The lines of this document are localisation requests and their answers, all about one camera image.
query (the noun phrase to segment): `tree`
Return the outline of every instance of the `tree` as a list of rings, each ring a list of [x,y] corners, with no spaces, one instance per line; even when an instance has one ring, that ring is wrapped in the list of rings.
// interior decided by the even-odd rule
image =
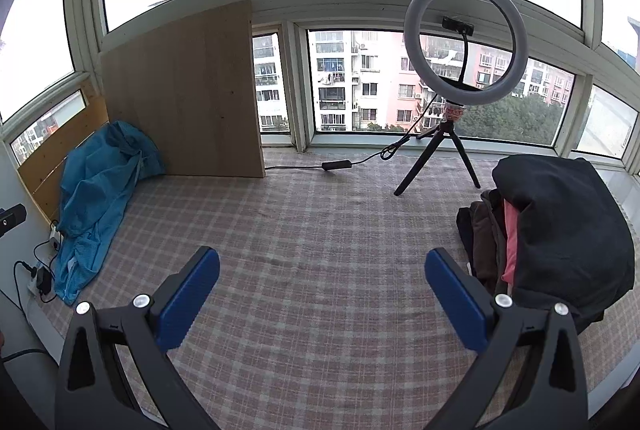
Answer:
[[[469,107],[456,123],[456,131],[460,136],[550,145],[562,110],[562,105],[547,105],[538,94],[507,96],[488,105]]]

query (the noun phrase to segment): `power outlet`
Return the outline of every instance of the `power outlet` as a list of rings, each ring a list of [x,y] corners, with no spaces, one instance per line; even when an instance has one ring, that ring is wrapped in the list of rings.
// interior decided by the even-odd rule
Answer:
[[[59,251],[60,250],[60,246],[62,246],[62,233],[60,233],[55,226],[53,226],[51,228],[51,233],[49,235],[49,244],[51,245],[51,247],[56,250]]]

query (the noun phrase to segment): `pile of clothes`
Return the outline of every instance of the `pile of clothes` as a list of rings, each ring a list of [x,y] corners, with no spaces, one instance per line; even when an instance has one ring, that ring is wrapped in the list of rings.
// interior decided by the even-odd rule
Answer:
[[[586,160],[513,155],[494,190],[460,208],[456,223],[471,273],[491,295],[552,309],[562,302],[578,333],[634,285],[625,218]]]

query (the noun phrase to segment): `blue cloth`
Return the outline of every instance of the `blue cloth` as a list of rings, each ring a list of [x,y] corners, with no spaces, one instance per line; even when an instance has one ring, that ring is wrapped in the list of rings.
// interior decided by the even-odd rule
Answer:
[[[139,179],[164,174],[155,144],[123,121],[108,123],[66,157],[60,181],[64,235],[55,291],[71,305],[98,274]]]

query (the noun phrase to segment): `wooden board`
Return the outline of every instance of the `wooden board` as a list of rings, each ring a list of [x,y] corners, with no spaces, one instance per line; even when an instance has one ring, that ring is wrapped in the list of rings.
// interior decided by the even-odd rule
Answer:
[[[69,151],[107,121],[109,118],[104,99],[97,97],[51,134],[18,168],[18,173],[27,190],[33,193]]]
[[[147,134],[168,174],[264,177],[251,1],[160,26],[100,63],[110,120]]]
[[[58,216],[60,207],[60,180],[62,179],[64,168],[65,163],[60,163],[33,192],[33,200],[38,203],[38,206],[49,220],[60,220]]]

